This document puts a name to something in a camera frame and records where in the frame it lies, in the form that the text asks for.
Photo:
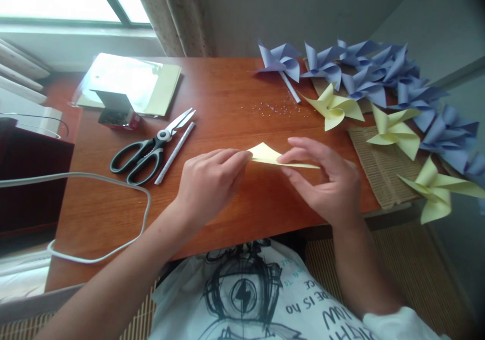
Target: window frame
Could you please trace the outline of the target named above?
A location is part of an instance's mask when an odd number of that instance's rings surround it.
[[[94,28],[129,28],[129,29],[152,29],[150,23],[131,22],[118,0],[106,0],[120,22],[90,21],[72,19],[49,19],[49,18],[8,18],[0,17],[0,24],[23,24],[41,26],[62,27],[94,27]]]

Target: cord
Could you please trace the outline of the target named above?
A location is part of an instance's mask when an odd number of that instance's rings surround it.
[[[52,130],[49,130],[49,129],[45,129],[45,128],[41,128],[41,127],[36,127],[36,126],[33,126],[33,125],[22,124],[22,123],[17,123],[17,125],[28,126],[29,128],[35,128],[35,129],[42,129],[42,130],[48,131],[49,133],[55,135],[57,137],[56,139],[61,139],[62,138],[60,135],[58,135],[57,133],[55,133],[55,132],[53,132]]]
[[[100,175],[97,175],[97,174],[84,173],[84,172],[57,173],[57,174],[47,175],[47,176],[19,178],[19,179],[13,179],[13,180],[3,180],[3,181],[0,181],[0,188],[14,187],[14,186],[24,186],[24,185],[28,185],[28,184],[54,181],[54,180],[57,180],[57,179],[69,178],[69,177],[93,178],[93,179],[97,179],[97,180],[100,180],[100,181],[105,181],[105,182],[108,182],[108,183],[117,184],[117,185],[120,185],[120,186],[123,186],[123,187],[133,188],[133,189],[144,192],[147,195],[147,207],[145,208],[145,212],[143,214],[143,222],[141,223],[140,234],[135,239],[130,240],[128,243],[123,244],[119,248],[117,248],[117,249],[113,250],[112,252],[106,254],[105,256],[103,256],[101,258],[97,258],[97,259],[84,259],[84,258],[74,257],[74,256],[70,256],[70,255],[67,255],[67,254],[57,252],[53,248],[55,240],[53,240],[49,243],[49,245],[47,246],[47,251],[49,251],[55,257],[67,259],[67,260],[77,262],[77,263],[93,264],[93,263],[99,263],[99,262],[105,260],[106,258],[112,256],[113,254],[119,252],[120,250],[125,249],[127,246],[131,245],[138,238],[140,238],[140,236],[145,231],[145,228],[146,228],[146,225],[147,225],[148,211],[150,209],[150,205],[152,204],[152,195],[150,195],[150,192],[146,188],[139,187],[139,186],[133,186],[133,185],[127,184],[125,182],[116,181],[116,180],[113,180],[111,178],[100,176]]]
[[[18,114],[18,113],[0,113],[0,115],[20,115],[20,116],[30,116],[30,117],[34,117],[34,118],[54,119],[54,120],[60,121],[66,127],[66,136],[64,137],[64,139],[66,139],[69,136],[69,127],[67,126],[66,122],[64,122],[64,121],[62,121],[61,119],[58,119],[58,118],[45,117],[45,116],[42,116],[42,115],[30,115],[30,114]]]

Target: blinds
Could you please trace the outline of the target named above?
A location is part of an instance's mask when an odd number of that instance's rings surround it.
[[[49,75],[49,68],[42,62],[0,39],[0,88],[41,104],[47,97],[40,93],[42,85],[35,80]]]

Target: curtain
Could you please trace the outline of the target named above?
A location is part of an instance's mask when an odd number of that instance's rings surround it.
[[[200,0],[141,0],[153,30],[170,57],[208,57]]]

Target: window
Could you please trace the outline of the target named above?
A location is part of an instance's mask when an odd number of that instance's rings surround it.
[[[151,27],[140,0],[0,0],[0,23]]]

